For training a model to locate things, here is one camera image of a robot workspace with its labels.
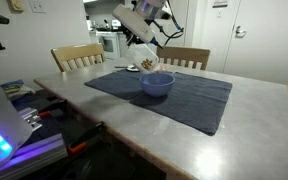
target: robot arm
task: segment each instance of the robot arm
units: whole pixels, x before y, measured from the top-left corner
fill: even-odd
[[[136,43],[139,39],[144,43],[152,43],[162,48],[155,38],[155,32],[149,26],[152,22],[169,39],[180,37],[183,34],[183,28],[176,23],[167,0],[139,0],[133,11],[120,4],[114,9],[113,16],[128,29],[128,45]],[[166,35],[162,26],[159,26],[155,19],[172,19],[182,34],[177,37]]]

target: wooden chair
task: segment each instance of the wooden chair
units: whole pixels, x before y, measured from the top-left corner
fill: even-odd
[[[101,44],[61,47],[52,49],[51,53],[61,72],[67,71],[67,67],[73,70],[106,61]]]
[[[205,70],[209,55],[210,50],[206,49],[184,47],[163,47],[163,49],[157,48],[157,56],[160,59],[164,59],[163,63],[174,65],[174,61],[177,59],[178,66],[181,66],[184,61],[185,67],[189,67],[189,64],[192,64],[193,69],[196,69],[196,64],[200,62],[202,63],[201,70]]]

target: dark blue placemat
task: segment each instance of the dark blue placemat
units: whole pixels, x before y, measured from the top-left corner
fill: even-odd
[[[205,134],[214,135],[220,124],[232,84],[174,73],[175,83],[167,96],[145,93],[130,103],[181,122]]]
[[[121,70],[88,81],[85,85],[130,100],[142,92],[139,81],[142,75],[140,72]]]

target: wall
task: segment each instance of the wall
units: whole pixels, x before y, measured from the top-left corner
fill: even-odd
[[[99,1],[88,3],[85,7],[85,12],[90,16],[90,20],[95,21],[96,24],[104,26],[104,19],[106,19],[109,25],[111,25],[112,20],[115,19],[112,16],[112,12],[119,4],[120,1]]]
[[[82,0],[43,0],[46,13],[32,13],[29,1],[23,0],[24,12],[9,9],[0,0],[0,15],[10,19],[0,25],[0,82],[23,79],[39,89],[33,79],[59,72],[50,53],[52,48],[90,42]]]
[[[213,8],[215,0],[198,0],[192,46],[211,50],[208,71],[223,72],[240,0],[226,8]]]

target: table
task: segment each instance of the table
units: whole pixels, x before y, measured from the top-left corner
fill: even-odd
[[[167,173],[167,179],[288,179],[288,87],[214,72],[169,71],[230,82],[233,88],[214,136],[134,106],[84,82],[126,65],[108,61],[35,79]]]

